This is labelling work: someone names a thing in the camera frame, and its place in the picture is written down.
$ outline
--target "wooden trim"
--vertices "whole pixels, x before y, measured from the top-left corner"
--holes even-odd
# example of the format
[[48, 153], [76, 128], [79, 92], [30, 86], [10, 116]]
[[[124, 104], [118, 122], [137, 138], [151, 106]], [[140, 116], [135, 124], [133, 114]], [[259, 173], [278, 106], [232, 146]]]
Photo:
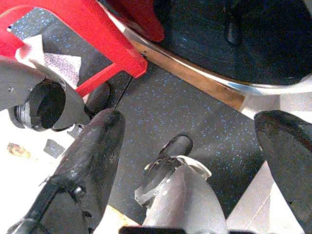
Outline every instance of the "wooden trim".
[[180, 79], [188, 82], [189, 84], [224, 102], [236, 110], [239, 110], [241, 107], [245, 97], [235, 90], [229, 89], [223, 84], [209, 79], [197, 73], [196, 71], [174, 61], [173, 59], [146, 47], [145, 45], [142, 45], [134, 40], [130, 40], [130, 42], [141, 54], [146, 56], [147, 60], [151, 61], [152, 63], [155, 63], [159, 67], [176, 75]]

